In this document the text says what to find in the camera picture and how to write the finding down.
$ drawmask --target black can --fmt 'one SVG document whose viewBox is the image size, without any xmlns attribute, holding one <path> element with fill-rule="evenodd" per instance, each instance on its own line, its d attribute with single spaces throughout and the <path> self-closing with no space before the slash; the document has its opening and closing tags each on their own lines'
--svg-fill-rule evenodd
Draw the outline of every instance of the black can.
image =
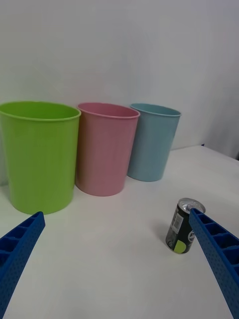
<svg viewBox="0 0 239 319">
<path fill-rule="evenodd" d="M 189 214 L 192 208 L 196 208 L 202 213 L 206 211 L 203 204 L 197 200 L 182 198 L 178 201 L 172 223 L 166 236 L 166 244 L 175 253 L 187 253 L 195 238 L 194 231 L 189 224 Z"/>
</svg>

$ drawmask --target can lid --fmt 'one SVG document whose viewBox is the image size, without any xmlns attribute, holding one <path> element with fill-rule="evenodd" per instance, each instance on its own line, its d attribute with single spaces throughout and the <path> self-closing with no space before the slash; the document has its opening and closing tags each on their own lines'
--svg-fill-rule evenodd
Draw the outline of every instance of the can lid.
<svg viewBox="0 0 239 319">
<path fill-rule="evenodd" d="M 205 213 L 206 209 L 203 204 L 192 198 L 181 198 L 178 201 L 178 206 L 187 214 L 190 213 L 192 208 L 198 209 L 200 212 Z"/>
</svg>

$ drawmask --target bucket rim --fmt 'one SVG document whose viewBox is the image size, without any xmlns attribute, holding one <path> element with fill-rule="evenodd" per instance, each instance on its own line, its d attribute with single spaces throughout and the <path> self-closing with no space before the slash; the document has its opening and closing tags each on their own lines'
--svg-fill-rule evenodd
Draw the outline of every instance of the bucket rim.
<svg viewBox="0 0 239 319">
<path fill-rule="evenodd" d="M 149 106 L 159 106 L 165 110 L 170 110 L 170 111 L 174 111 L 175 113 L 177 114 L 162 114 L 162 113 L 156 113 L 156 112 L 151 112 L 151 111 L 147 111 L 147 110 L 141 110 L 139 107 L 139 105 L 149 105 Z M 164 117 L 173 117 L 173 118 L 178 118 L 182 115 L 182 113 L 180 111 L 177 111 L 175 109 L 172 109 L 172 108 L 168 108 L 168 107 L 165 107 L 165 106 L 161 106 L 161 105 L 158 105 L 158 104 L 150 104 L 150 103 L 132 103 L 130 105 L 131 108 L 133 108 L 134 110 L 137 110 L 139 112 L 143 112 L 143 113 L 148 113 L 148 114 L 153 114 L 153 115 L 157 115 L 157 116 L 164 116 Z"/>
<path fill-rule="evenodd" d="M 99 116 L 99 117 L 103 117 L 103 118 L 110 118 L 110 119 L 124 119 L 124 120 L 130 120 L 130 119 L 136 119 L 140 116 L 140 112 L 138 110 L 135 110 L 135 115 L 132 115 L 132 116 L 114 116 L 114 115 L 107 115 L 107 114 L 99 114 L 99 113 L 96 113 L 96 112 L 91 112 L 91 111 L 86 111 L 84 109 L 81 108 L 82 105 L 89 105 L 89 104 L 102 104 L 102 105 L 108 105 L 108 106 L 117 106 L 117 107 L 120 107 L 120 108 L 124 108 L 124 109 L 130 109 L 129 107 L 127 106 L 123 106 L 123 105 L 119 105 L 119 104 L 113 104 L 113 103 L 103 103 L 103 102 L 85 102 L 85 103 L 80 103 L 78 104 L 77 106 L 77 109 L 80 110 L 81 112 L 84 112 L 84 113 L 87 113 L 87 114 L 90 114 L 90 115 L 95 115 L 95 116 Z"/>
<path fill-rule="evenodd" d="M 41 119 L 41 118 L 33 118 L 33 117 L 25 117 L 25 116 L 20 116 L 20 115 L 13 115 L 9 114 L 8 112 L 4 112 L 1 110 L 1 107 L 3 105 L 10 105 L 10 104 L 22 104 L 22 103 L 34 103 L 34 104 L 51 104 L 51 105 L 59 105 L 59 106 L 64 106 L 65 108 L 70 108 L 74 109 L 78 112 L 77 115 L 70 116 L 70 117 L 65 117 L 65 118 L 53 118 L 53 119 Z M 6 102 L 6 103 L 1 103 L 0 104 L 0 115 L 5 115 L 7 117 L 19 119 L 19 120 L 26 120 L 26 121 L 36 121 L 36 122 L 58 122 L 58 121 L 69 121 L 76 119 L 81 116 L 81 111 L 78 108 L 74 108 L 72 106 L 63 104 L 63 103 L 54 103 L 54 102 L 47 102 L 47 101 L 13 101 L 13 102 Z"/>
</svg>

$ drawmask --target table surface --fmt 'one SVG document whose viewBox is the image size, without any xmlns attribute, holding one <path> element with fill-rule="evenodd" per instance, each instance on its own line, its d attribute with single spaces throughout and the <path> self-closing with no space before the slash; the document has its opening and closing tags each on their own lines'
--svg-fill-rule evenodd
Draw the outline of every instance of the table surface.
<svg viewBox="0 0 239 319">
<path fill-rule="evenodd" d="M 196 146 L 170 153 L 158 182 L 127 177 L 124 190 L 46 215 L 4 318 L 231 319 L 198 241 L 184 255 L 165 245 L 177 201 L 191 197 L 239 237 L 239 161 Z M 0 237 L 28 215 L 0 188 Z"/>
</svg>

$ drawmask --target can label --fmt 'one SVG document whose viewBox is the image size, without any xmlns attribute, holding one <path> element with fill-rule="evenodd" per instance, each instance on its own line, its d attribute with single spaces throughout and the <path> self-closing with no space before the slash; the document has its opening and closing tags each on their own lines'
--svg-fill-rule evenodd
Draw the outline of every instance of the can label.
<svg viewBox="0 0 239 319">
<path fill-rule="evenodd" d="M 189 251 L 194 238 L 194 231 L 189 224 L 189 214 L 177 207 L 166 236 L 166 244 L 175 253 L 183 254 Z"/>
</svg>

